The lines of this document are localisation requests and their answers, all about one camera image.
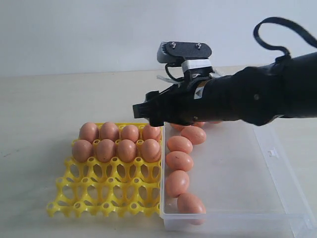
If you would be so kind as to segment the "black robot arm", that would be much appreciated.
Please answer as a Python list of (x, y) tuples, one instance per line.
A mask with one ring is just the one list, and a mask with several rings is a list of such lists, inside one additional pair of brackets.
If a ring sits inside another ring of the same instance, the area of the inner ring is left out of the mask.
[(276, 118), (314, 118), (317, 55), (281, 56), (272, 64), (248, 66), (233, 75), (186, 77), (179, 85), (147, 93), (133, 113), (151, 126), (237, 120), (262, 126)]

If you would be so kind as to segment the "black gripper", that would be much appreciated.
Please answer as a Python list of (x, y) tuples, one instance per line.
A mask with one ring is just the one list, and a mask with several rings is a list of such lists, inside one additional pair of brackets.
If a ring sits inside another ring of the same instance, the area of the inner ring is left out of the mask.
[(153, 127), (165, 122), (192, 125), (201, 121), (236, 121), (244, 116), (245, 78), (226, 75), (200, 80), (188, 86), (170, 86), (151, 91), (143, 103), (132, 106), (135, 119), (146, 119)]

